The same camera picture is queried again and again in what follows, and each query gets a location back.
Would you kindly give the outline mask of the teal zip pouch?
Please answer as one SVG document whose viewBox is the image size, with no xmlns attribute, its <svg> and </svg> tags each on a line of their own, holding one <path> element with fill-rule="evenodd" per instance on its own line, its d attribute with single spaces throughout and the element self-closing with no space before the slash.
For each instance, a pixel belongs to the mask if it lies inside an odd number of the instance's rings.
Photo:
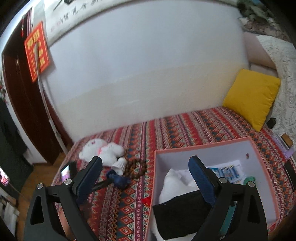
<svg viewBox="0 0 296 241">
<path fill-rule="evenodd" d="M 224 222 L 223 222 L 221 229 L 220 229 L 221 236 L 225 236 L 229 227 L 230 227 L 230 224 L 231 224 L 231 221 L 232 221 L 232 218 L 234 215 L 234 211 L 236 209 L 236 203 L 237 203 L 236 201 L 232 202 L 228 208 L 226 217 L 225 217 Z"/>
</svg>

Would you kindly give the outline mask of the blue battery pack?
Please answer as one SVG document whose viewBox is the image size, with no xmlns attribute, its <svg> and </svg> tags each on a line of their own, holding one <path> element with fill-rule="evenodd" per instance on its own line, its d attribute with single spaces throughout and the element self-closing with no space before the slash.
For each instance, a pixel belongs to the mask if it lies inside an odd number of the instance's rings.
<svg viewBox="0 0 296 241">
<path fill-rule="evenodd" d="M 234 184 L 242 184 L 245 179 L 245 174 L 240 165 L 230 165 L 225 167 L 209 167 L 218 178 L 226 178 Z"/>
</svg>

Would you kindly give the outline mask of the white lace sofa cover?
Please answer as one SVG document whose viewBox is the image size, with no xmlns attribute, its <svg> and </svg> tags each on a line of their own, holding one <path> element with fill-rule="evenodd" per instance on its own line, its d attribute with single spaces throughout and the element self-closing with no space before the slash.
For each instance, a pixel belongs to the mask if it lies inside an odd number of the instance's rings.
<svg viewBox="0 0 296 241">
<path fill-rule="evenodd" d="M 276 66 L 281 80 L 271 116 L 276 119 L 273 132 L 286 133 L 295 147 L 295 47 L 292 43 L 259 35 L 258 41 Z"/>
</svg>

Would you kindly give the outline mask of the green clothes pile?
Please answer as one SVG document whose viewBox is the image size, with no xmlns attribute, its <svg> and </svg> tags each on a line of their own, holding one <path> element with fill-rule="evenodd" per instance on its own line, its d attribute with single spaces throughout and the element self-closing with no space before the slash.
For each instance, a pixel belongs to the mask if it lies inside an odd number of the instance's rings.
<svg viewBox="0 0 296 241">
<path fill-rule="evenodd" d="M 260 1 L 254 2 L 249 0 L 240 0 L 236 4 L 239 12 L 245 18 L 255 21 L 268 22 L 273 18 L 273 13 Z"/>
</svg>

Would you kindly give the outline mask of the calligraphy scroll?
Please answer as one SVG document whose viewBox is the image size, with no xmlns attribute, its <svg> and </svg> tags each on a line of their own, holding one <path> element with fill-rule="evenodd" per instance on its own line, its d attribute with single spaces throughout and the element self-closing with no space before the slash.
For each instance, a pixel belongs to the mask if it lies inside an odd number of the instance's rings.
<svg viewBox="0 0 296 241">
<path fill-rule="evenodd" d="M 101 11 L 124 1 L 44 1 L 45 27 L 48 45 L 52 45 L 69 30 Z"/>
</svg>

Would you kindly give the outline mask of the small phone lit screen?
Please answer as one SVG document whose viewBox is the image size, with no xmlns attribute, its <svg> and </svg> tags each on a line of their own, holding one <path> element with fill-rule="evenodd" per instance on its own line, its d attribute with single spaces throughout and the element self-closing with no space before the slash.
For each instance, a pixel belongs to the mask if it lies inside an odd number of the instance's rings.
<svg viewBox="0 0 296 241">
<path fill-rule="evenodd" d="M 73 179 L 77 174 L 77 167 L 75 162 L 68 162 L 60 171 L 61 180 L 64 182 L 67 179 Z"/>
</svg>

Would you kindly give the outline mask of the dark brown wooden door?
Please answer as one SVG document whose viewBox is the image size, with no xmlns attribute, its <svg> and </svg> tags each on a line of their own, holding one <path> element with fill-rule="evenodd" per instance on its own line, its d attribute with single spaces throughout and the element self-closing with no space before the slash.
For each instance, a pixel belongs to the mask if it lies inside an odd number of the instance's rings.
<svg viewBox="0 0 296 241">
<path fill-rule="evenodd" d="M 38 83 L 31 78 L 24 44 L 29 34 L 29 19 L 30 11 L 22 14 L 4 46 L 4 83 L 33 162 L 52 165 L 62 150 L 50 126 Z"/>
</svg>

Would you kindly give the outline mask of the black phone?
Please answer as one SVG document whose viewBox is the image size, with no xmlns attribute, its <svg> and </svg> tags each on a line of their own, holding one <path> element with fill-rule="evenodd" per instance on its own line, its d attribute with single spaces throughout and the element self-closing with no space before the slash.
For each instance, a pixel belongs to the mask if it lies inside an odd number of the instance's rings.
<svg viewBox="0 0 296 241">
<path fill-rule="evenodd" d="M 295 171 L 290 161 L 284 164 L 284 169 L 292 182 L 295 182 Z"/>
</svg>

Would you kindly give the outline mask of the purple book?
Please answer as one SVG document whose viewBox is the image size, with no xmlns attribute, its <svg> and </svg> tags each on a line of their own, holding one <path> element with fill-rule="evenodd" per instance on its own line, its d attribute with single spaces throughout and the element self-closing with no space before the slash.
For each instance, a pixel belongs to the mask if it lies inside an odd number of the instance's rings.
<svg viewBox="0 0 296 241">
<path fill-rule="evenodd" d="M 293 153 L 295 152 L 293 146 L 288 147 L 288 145 L 284 142 L 284 140 L 276 133 L 272 134 L 272 139 L 275 141 L 277 146 L 283 152 L 284 156 L 288 159 L 290 158 Z"/>
</svg>

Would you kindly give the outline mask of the red patterned bed cover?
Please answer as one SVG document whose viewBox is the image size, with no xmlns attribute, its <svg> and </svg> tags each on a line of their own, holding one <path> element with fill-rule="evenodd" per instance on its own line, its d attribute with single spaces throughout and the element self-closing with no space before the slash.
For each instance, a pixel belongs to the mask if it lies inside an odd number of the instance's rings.
<svg viewBox="0 0 296 241">
<path fill-rule="evenodd" d="M 147 172 L 121 191 L 108 186 L 91 194 L 82 210 L 99 240 L 143 240 L 149 207 L 142 200 L 152 194 L 154 153 L 156 150 L 184 148 L 251 137 L 270 175 L 280 217 L 268 225 L 273 238 L 283 226 L 285 217 L 295 205 L 295 192 L 284 170 L 285 158 L 272 139 L 272 131 L 264 126 L 256 132 L 239 114 L 223 107 L 149 120 L 99 132 L 96 138 L 117 143 L 125 148 L 128 159 L 146 161 Z"/>
</svg>

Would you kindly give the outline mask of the salmon pink storage box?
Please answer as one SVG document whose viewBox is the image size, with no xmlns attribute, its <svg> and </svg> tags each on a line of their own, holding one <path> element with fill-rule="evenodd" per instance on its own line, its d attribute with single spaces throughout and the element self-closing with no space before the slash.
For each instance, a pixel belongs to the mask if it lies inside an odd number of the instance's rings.
<svg viewBox="0 0 296 241">
<path fill-rule="evenodd" d="M 145 236 L 146 240 L 157 240 L 151 231 L 152 214 L 154 214 L 152 207 L 158 205 L 158 198 L 163 188 L 165 175 L 170 168 L 176 171 L 189 170 L 188 162 L 191 156 L 198 156 L 206 168 L 240 165 L 245 174 L 245 178 L 249 176 L 255 178 L 254 183 L 263 205 L 267 230 L 269 224 L 279 219 L 280 215 L 276 209 L 275 195 L 271 180 L 263 164 L 262 157 L 260 157 L 251 138 L 239 138 L 201 146 L 168 149 L 156 151 L 154 154 L 153 193 L 147 233 Z"/>
</svg>

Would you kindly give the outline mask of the small black box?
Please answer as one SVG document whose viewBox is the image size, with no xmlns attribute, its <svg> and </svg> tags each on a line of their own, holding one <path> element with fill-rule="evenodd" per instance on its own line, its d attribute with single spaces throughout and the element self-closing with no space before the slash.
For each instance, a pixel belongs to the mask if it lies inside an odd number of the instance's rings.
<svg viewBox="0 0 296 241">
<path fill-rule="evenodd" d="M 266 125 L 268 126 L 268 128 L 272 129 L 275 125 L 276 125 L 276 118 L 270 118 Z"/>
</svg>

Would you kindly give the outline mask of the mint green small item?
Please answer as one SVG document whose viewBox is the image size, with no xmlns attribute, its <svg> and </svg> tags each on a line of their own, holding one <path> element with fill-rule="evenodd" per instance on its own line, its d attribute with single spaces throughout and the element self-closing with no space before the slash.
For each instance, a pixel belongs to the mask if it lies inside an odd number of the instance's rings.
<svg viewBox="0 0 296 241">
<path fill-rule="evenodd" d="M 246 177 L 243 184 L 246 185 L 248 182 L 255 182 L 255 178 L 253 176 Z"/>
</svg>

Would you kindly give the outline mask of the black fuzzy cloth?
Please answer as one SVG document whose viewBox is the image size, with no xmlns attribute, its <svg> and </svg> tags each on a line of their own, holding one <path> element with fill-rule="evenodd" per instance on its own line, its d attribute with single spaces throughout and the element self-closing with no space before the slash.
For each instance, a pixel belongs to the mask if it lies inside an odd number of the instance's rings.
<svg viewBox="0 0 296 241">
<path fill-rule="evenodd" d="M 197 233 L 212 206 L 197 190 L 154 205 L 152 209 L 161 238 L 170 240 Z"/>
</svg>

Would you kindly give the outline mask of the large white plush toy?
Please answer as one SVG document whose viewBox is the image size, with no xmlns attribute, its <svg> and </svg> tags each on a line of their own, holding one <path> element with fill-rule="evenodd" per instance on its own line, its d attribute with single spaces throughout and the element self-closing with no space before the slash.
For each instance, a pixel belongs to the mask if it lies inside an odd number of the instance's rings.
<svg viewBox="0 0 296 241">
<path fill-rule="evenodd" d="M 199 190 L 197 185 L 194 184 L 194 179 L 189 177 L 189 174 L 189 170 L 176 171 L 170 168 L 165 175 L 163 188 L 158 198 L 158 204 L 169 201 L 176 196 Z M 164 240 L 159 234 L 154 214 L 152 214 L 151 231 L 158 241 Z M 170 240 L 191 240 L 195 234 L 196 233 L 192 233 L 184 237 L 172 238 Z"/>
</svg>

